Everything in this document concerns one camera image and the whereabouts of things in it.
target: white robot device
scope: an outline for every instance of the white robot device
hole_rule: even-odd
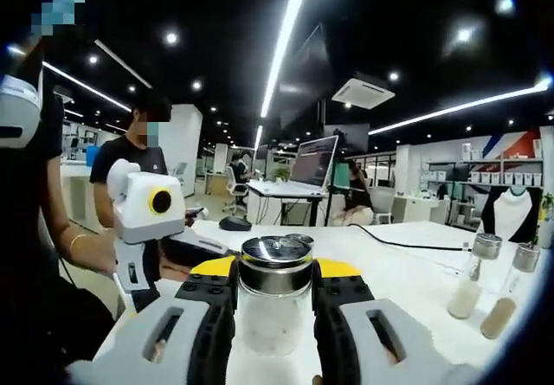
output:
[[[151,289],[143,265],[147,241],[168,240],[212,260],[229,254],[229,248],[203,238],[184,223],[185,206],[181,185],[174,176],[140,171],[124,159],[116,161],[107,176],[113,200],[117,274],[125,292]]]

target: white box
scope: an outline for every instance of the white box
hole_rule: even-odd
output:
[[[504,184],[513,184],[513,173],[511,171],[504,173]]]
[[[523,182],[525,186],[532,186],[533,185],[533,174],[532,173],[524,173],[523,174]]]
[[[542,186],[542,184],[543,184],[543,174],[542,173],[533,173],[533,184],[535,186]]]
[[[513,184],[523,186],[523,173],[516,172],[513,174]]]
[[[463,162],[471,160],[471,143],[464,143],[461,145],[461,160]]]
[[[491,183],[491,174],[488,171],[481,172],[481,183]]]
[[[481,150],[471,150],[472,160],[481,160],[482,158],[483,158],[483,155],[481,154]]]
[[[500,184],[500,173],[491,173],[491,184]]]

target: hand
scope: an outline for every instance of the hand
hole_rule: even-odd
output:
[[[191,268],[189,266],[181,266],[167,259],[164,250],[158,245],[159,253],[159,275],[163,279],[173,279],[175,281],[184,282],[189,278]]]

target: bottle with metal cap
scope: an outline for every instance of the bottle with metal cap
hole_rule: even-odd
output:
[[[253,238],[242,244],[239,273],[245,344],[262,355],[291,353],[309,315],[312,246],[290,237]]]
[[[512,268],[500,290],[499,299],[481,324],[481,333],[496,339],[507,326],[518,304],[529,293],[529,285],[537,267],[540,249],[531,244],[519,244]]]
[[[500,254],[502,238],[494,234],[477,234],[473,242],[470,259],[461,276],[460,284],[448,302],[448,312],[454,318],[469,318],[482,291],[484,275],[490,271],[491,262]]]

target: desk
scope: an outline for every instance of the desk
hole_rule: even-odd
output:
[[[260,182],[252,180],[247,183],[248,186],[248,221],[252,223],[269,223],[276,225],[279,218],[282,219],[287,207],[287,202],[292,203],[310,203],[310,220],[308,225],[315,227],[318,222],[318,205],[323,200],[324,195],[313,189],[304,189],[301,187],[290,188],[278,183]]]
[[[206,172],[204,177],[204,193],[214,196],[229,196],[227,191],[227,175],[224,173]]]
[[[96,217],[93,185],[88,181],[91,168],[78,161],[64,161],[60,167],[61,192],[68,217],[82,227],[100,232],[102,226]]]
[[[438,247],[461,247],[464,241],[472,242],[473,234],[433,222],[412,222],[366,227],[386,241],[433,245]],[[484,338],[479,330],[480,321],[495,303],[495,293],[501,288],[512,263],[516,245],[506,242],[494,261],[496,276],[486,281],[486,289],[478,303],[478,311],[465,321],[452,318],[447,312],[447,303],[458,284],[457,272],[465,265],[469,253],[415,250],[386,246],[375,241],[359,228],[317,227],[267,227],[253,226],[244,232],[226,232],[216,222],[197,221],[193,226],[199,234],[227,243],[239,250],[242,243],[255,236],[269,234],[307,234],[313,237],[314,256],[343,260],[362,271],[365,282],[376,298],[389,298],[407,311],[433,335],[436,349],[452,363],[471,363],[485,368],[502,350],[511,332],[517,327],[525,305],[521,305],[512,321],[495,341]],[[541,252],[536,274],[545,271],[550,251]],[[536,277],[537,284],[541,278]],[[174,294],[179,283],[160,280],[157,283],[162,294]],[[104,354],[113,345],[117,327],[132,315],[126,311],[110,333],[97,356]],[[240,331],[240,311],[236,313],[237,332],[233,342],[229,366],[228,385],[283,384],[306,385],[320,373],[316,342],[313,338],[313,314],[306,309],[305,329],[300,345],[291,355],[282,358],[263,357],[244,349]]]

